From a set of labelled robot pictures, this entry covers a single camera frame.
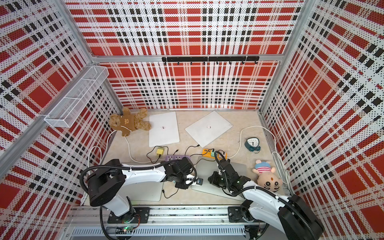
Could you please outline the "yellow usb charger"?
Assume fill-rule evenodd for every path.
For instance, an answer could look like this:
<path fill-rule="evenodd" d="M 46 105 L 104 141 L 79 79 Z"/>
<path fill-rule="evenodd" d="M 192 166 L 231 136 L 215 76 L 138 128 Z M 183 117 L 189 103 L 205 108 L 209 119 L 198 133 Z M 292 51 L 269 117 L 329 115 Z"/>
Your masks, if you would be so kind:
<path fill-rule="evenodd" d="M 156 150 L 156 154 L 161 156 L 164 154 L 164 151 L 165 151 L 164 147 L 158 147 Z"/>

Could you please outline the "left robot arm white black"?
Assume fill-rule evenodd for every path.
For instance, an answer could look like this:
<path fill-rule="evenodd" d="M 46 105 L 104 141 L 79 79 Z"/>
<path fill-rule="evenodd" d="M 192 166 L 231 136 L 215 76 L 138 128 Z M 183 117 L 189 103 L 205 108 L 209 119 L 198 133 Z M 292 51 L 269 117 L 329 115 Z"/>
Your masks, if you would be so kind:
<path fill-rule="evenodd" d="M 92 207 L 109 209 L 117 218 L 131 221 L 139 218 L 128 195 L 120 189 L 141 183 L 173 182 L 177 189 L 186 190 L 202 185 L 194 164 L 187 157 L 158 164 L 132 166 L 113 159 L 105 165 L 92 166 L 80 173 L 80 185 L 88 194 Z"/>

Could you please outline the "teal usb charger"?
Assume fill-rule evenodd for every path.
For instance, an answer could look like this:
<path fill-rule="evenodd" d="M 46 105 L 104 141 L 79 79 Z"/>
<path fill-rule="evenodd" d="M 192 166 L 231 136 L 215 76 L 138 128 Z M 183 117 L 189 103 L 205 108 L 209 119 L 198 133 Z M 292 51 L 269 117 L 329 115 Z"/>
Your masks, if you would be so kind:
<path fill-rule="evenodd" d="M 202 186 L 203 185 L 203 179 L 202 178 L 197 178 L 196 181 L 195 181 L 195 184 L 198 185 L 198 186 Z"/>

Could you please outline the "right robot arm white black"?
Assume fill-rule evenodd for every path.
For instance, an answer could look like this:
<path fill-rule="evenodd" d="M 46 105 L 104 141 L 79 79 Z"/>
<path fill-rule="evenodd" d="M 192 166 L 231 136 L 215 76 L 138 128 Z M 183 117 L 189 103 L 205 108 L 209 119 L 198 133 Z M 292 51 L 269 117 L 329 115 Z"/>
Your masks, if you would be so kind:
<path fill-rule="evenodd" d="M 285 233 L 289 240 L 318 240 L 322 236 L 322 222 L 301 197 L 278 194 L 283 181 L 270 161 L 256 160 L 252 171 L 257 180 L 253 181 L 239 175 L 221 152 L 214 156 L 218 170 L 209 182 L 230 197 L 244 197 L 240 213 L 245 221 L 260 220 Z"/>

